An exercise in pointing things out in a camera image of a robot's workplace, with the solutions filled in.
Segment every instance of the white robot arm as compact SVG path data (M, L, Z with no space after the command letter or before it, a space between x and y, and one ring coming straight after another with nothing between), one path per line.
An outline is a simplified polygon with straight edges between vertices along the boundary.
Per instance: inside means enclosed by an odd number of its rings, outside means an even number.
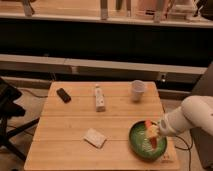
M161 136L175 136L194 127L213 136L213 97L187 97L180 107L166 113L157 126Z

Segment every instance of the green plate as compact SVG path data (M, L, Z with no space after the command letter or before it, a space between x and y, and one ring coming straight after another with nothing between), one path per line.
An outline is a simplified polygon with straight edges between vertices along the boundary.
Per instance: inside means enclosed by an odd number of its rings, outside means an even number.
M145 136L145 121L134 124L129 132L129 141L133 151L143 160L151 162L164 154L167 147L167 139L157 138L157 148L153 149L149 140Z

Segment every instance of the paper cup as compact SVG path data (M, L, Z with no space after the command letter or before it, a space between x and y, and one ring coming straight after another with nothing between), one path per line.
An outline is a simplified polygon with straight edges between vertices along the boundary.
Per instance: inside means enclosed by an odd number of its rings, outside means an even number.
M147 87L143 81L135 80L132 82L131 99L133 102L139 102L141 96L146 91Z

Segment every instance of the black chair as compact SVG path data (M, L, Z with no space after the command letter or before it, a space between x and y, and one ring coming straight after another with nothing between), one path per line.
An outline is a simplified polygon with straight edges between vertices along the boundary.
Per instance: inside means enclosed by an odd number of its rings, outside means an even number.
M10 138L37 124L39 119L35 119L25 125L7 132L8 119L11 117L24 116L25 114L25 110L21 106L13 103L13 101L21 97L21 95L22 93L18 89L7 84L0 78L0 147L5 146L21 160L25 161L26 155L19 151L10 142Z
M193 88L191 95L213 96L213 62ZM213 171L213 137L201 128L191 131L195 146L204 169Z

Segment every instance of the black object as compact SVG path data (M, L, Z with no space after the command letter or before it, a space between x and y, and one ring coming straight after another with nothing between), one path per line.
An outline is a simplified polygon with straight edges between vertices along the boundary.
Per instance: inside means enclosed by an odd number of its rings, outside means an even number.
M197 8L198 10L201 9L201 7L203 7L206 4L207 0L199 0L197 2Z
M213 62L195 85L191 95L213 96ZM200 128L191 130L203 168L213 170L213 137Z
M123 0L116 0L116 10L121 10Z
M64 103L68 103L71 100L71 97L63 88L58 89L56 92L58 96L64 101Z
M212 0L201 0L203 1L203 7L200 10L202 17L213 20L213 1Z
M7 132L8 119L13 116L24 116L25 114L25 110L21 106L13 103L21 95L22 93L18 89L10 86L0 78L0 147L5 146L21 160L25 161L26 156L10 142L10 138L37 124L39 119Z

